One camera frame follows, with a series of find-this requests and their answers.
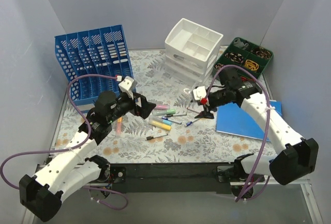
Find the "red cap marker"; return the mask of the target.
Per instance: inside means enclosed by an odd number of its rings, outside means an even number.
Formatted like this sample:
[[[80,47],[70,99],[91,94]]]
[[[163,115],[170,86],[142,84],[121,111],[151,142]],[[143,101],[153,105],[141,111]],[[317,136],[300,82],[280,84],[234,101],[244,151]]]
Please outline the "red cap marker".
[[[191,108],[187,108],[187,110],[188,110],[188,111],[191,111],[191,112],[194,112],[194,113],[198,113],[198,114],[200,113],[199,111],[194,110],[194,109],[191,109]]]

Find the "blue cap marker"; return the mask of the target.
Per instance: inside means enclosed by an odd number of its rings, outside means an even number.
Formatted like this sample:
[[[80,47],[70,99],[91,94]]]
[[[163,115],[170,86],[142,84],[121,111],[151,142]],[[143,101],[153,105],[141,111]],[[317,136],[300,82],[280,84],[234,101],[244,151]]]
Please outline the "blue cap marker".
[[[195,122],[197,122],[197,121],[199,121],[199,120],[200,120],[199,118],[196,118],[196,119],[194,119],[194,120],[192,120],[192,121],[189,121],[189,122],[187,122],[187,123],[185,124],[185,127],[191,126],[193,123],[195,123]]]

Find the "yellow highlighter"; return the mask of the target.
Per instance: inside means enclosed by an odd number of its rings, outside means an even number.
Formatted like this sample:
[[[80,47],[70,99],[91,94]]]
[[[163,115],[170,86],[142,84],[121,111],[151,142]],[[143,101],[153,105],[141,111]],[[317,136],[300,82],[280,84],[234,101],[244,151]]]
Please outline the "yellow highlighter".
[[[161,122],[158,122],[158,121],[149,120],[148,123],[151,124],[152,126],[161,128],[161,129],[166,130],[166,131],[170,131],[171,130],[171,126],[170,125],[167,125],[167,124],[164,124],[164,123],[161,123]]]

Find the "green highlighter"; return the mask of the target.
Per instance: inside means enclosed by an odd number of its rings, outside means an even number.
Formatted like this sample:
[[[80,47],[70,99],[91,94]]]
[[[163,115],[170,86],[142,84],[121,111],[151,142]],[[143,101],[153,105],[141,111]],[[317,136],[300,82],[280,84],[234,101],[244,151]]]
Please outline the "green highlighter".
[[[154,111],[153,115],[155,116],[162,116],[162,115],[171,115],[171,114],[175,114],[176,110],[175,109],[168,109],[168,110],[162,110],[162,111]]]

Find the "blue highlighter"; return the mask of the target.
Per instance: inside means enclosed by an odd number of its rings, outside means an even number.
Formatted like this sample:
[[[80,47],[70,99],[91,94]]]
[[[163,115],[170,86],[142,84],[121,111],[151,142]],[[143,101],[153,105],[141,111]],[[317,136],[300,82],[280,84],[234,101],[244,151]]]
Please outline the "blue highlighter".
[[[152,116],[149,117],[149,119],[160,122],[160,123],[163,123],[163,124],[166,124],[166,125],[169,125],[169,126],[172,125],[172,123],[169,120],[162,119],[158,116],[153,116],[152,115]]]

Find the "orange pink highlighter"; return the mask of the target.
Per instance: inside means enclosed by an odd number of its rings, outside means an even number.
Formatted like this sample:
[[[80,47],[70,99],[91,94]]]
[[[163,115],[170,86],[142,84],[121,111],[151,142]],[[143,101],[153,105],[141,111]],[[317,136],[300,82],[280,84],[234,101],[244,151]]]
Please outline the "orange pink highlighter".
[[[121,136],[121,133],[122,133],[122,122],[123,122],[123,118],[120,117],[117,120],[117,123],[116,123],[116,136],[117,137],[120,137]]]

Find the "black cap marker front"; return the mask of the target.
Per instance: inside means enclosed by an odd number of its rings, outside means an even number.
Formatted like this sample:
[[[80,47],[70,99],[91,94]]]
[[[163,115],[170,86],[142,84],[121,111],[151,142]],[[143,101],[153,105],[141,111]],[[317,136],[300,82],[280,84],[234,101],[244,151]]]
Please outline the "black cap marker front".
[[[168,135],[168,134],[165,133],[165,134],[158,135],[158,136],[148,136],[148,137],[146,137],[146,141],[153,140],[153,139],[157,139],[157,138],[162,138],[162,137],[165,137],[165,136],[167,136],[167,135]]]

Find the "white drawer organizer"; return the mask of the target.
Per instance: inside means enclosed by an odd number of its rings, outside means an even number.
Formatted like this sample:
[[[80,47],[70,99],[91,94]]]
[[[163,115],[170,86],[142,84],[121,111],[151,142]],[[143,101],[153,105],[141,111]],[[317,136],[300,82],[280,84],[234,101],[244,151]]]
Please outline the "white drawer organizer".
[[[219,56],[222,38],[222,33],[182,18],[165,39],[163,64],[184,69],[204,83]]]

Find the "blue plastic file rack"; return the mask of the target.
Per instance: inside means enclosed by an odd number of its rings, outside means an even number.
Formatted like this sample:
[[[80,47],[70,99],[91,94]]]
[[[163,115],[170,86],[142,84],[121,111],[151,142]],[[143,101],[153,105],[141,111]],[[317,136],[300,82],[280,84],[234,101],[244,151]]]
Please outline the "blue plastic file rack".
[[[88,112],[103,91],[119,93],[114,76],[133,77],[121,25],[55,37],[55,55],[68,81],[90,75],[71,86],[70,95],[81,112]]]

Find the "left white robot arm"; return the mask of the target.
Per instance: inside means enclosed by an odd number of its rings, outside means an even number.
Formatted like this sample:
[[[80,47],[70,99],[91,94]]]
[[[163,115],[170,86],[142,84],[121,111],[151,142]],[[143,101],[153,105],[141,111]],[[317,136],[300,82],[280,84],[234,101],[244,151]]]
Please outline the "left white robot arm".
[[[143,119],[149,117],[155,103],[139,93],[102,92],[87,113],[73,139],[43,169],[19,181],[20,202],[41,221],[47,222],[59,211],[62,203],[86,183],[106,182],[110,176],[109,162],[96,155],[87,158],[112,131],[112,123],[130,112]]]

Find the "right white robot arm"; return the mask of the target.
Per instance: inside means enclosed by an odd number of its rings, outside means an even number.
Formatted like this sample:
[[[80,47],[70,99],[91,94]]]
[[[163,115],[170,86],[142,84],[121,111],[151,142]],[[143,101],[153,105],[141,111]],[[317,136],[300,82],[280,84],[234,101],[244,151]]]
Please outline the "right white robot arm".
[[[236,70],[237,66],[227,65],[216,73],[222,89],[215,92],[205,86],[193,89],[192,100],[203,107],[197,118],[212,119],[218,107],[236,104],[264,130],[276,156],[267,157],[261,153],[241,155],[235,159],[233,168],[226,171],[228,177],[246,181],[256,173],[272,176],[279,184],[287,185],[312,173],[319,150],[317,141],[305,139],[296,132],[271,107],[268,95],[262,91],[257,79],[243,81]]]

